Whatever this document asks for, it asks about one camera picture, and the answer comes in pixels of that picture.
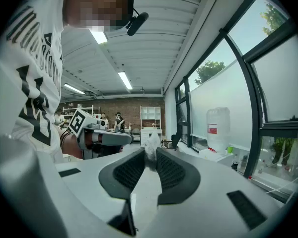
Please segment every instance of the window frame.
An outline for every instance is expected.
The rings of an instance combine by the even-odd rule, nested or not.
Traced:
[[[184,84],[184,89],[185,89],[185,96],[183,98],[181,98],[179,100],[179,96],[180,95],[180,87]],[[190,102],[189,102],[189,81],[188,81],[188,77],[185,76],[180,84],[175,88],[175,102],[176,102],[176,118],[177,118],[177,132],[178,131],[182,131],[182,126],[187,126],[187,131],[188,131],[188,134],[187,134],[187,142],[184,142],[184,144],[186,144],[188,147],[191,147],[192,146],[192,136],[191,136],[191,110],[190,110]],[[187,113],[187,121],[184,122],[184,121],[179,121],[180,120],[180,113],[179,113],[179,110],[181,109],[180,108],[180,104],[182,104],[183,102],[186,102],[186,113]]]
[[[261,88],[260,81],[257,77],[257,74],[252,66],[252,63],[271,50],[279,47],[282,43],[286,42],[295,34],[298,34],[297,27],[294,21],[289,18],[285,23],[283,23],[278,29],[276,29],[272,34],[267,36],[263,41],[253,47],[250,51],[244,55],[241,53],[240,49],[236,45],[235,41],[229,35],[230,30],[236,25],[236,23],[244,16],[248,9],[253,5],[256,0],[244,0],[240,7],[236,10],[231,19],[227,22],[224,28],[219,30],[219,34],[206,49],[206,51],[201,55],[197,60],[194,66],[190,69],[188,74],[183,78],[180,84],[175,88],[176,91],[176,105],[187,101],[187,116],[188,116],[188,144],[187,146],[198,152],[197,149],[192,145],[192,121],[190,116],[191,103],[190,103],[190,89],[188,78],[192,73],[205,61],[205,59],[213,52],[213,50],[218,46],[218,44],[225,39],[233,53],[236,56],[237,62],[239,63],[243,75],[245,77],[246,85],[248,88],[251,110],[252,110],[252,141],[250,147],[250,153],[248,157],[248,162],[246,165],[244,177],[249,178],[254,173],[258,158],[260,155],[261,142],[263,136],[272,136],[272,137],[298,137],[298,120],[283,120],[283,121],[269,121],[267,116],[267,104],[264,98],[263,89]],[[277,0],[267,0],[271,2],[277,8],[284,10],[283,6]],[[185,97],[181,100],[178,99],[179,96],[179,87],[184,83],[185,85]],[[270,187],[262,185],[262,188],[266,190],[271,190]],[[290,195],[280,196],[280,193],[270,193],[270,195],[282,202],[285,202]]]

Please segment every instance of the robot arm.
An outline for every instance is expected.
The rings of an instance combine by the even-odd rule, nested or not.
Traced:
[[[111,153],[117,153],[120,146],[132,142],[131,135],[101,129],[100,120],[81,109],[74,113],[69,129],[77,137],[78,147],[84,151],[84,159],[89,159],[88,156],[93,158],[93,149],[101,149],[106,155],[106,149]],[[112,146],[117,146],[118,151],[112,152]]]

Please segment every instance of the white ceiling panel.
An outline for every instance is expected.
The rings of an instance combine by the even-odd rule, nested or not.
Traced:
[[[100,45],[89,30],[65,27],[61,42],[66,76],[62,83],[86,91],[87,96],[78,98],[62,87],[63,101],[139,93],[142,87],[160,93],[179,55],[183,56],[186,40],[194,37],[192,24],[201,16],[205,1],[135,0],[135,9],[147,12],[148,20],[134,36],[128,36],[126,28],[106,32],[108,42]],[[133,90],[127,91],[118,75],[121,71]]]

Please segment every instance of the plastic bottle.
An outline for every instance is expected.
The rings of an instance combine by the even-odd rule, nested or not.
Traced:
[[[245,171],[247,165],[248,155],[244,155],[240,164],[241,170]]]
[[[233,159],[233,163],[232,163],[232,166],[231,166],[231,168],[234,169],[235,171],[237,171],[238,160],[239,160],[238,155],[235,154],[234,159]]]
[[[208,146],[220,154],[225,154],[229,144],[230,117],[228,108],[215,108],[207,111]]]
[[[265,160],[262,160],[262,163],[259,166],[258,173],[263,173],[263,169],[265,167]]]

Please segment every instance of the window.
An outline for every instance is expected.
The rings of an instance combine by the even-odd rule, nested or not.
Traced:
[[[248,163],[248,157],[249,157],[249,151],[237,147],[233,147],[232,154],[234,154],[233,161],[237,161],[237,170],[241,172],[242,174],[245,172],[247,163]]]
[[[181,136],[181,139],[185,143],[188,142],[188,127],[187,126],[182,126],[182,136]]]
[[[179,87],[179,100],[181,100],[183,97],[185,97],[185,88],[184,83]]]
[[[266,0],[256,0],[230,31],[243,54],[263,41],[288,19]]]
[[[298,189],[298,138],[263,136],[253,176],[258,181],[291,194]]]
[[[206,139],[202,139],[199,137],[192,137],[192,146],[194,146],[197,150],[203,150],[208,148],[208,141]]]
[[[189,77],[190,91],[205,83],[235,60],[226,40],[222,40]]]
[[[190,92],[192,135],[206,139],[207,111],[227,107],[230,116],[230,144],[250,150],[252,140],[252,110],[241,67],[237,61],[217,76]]]
[[[298,118],[298,36],[253,64],[263,89],[268,121]]]
[[[180,105],[180,114],[182,116],[182,121],[187,121],[188,116],[187,116],[187,102],[182,102]]]

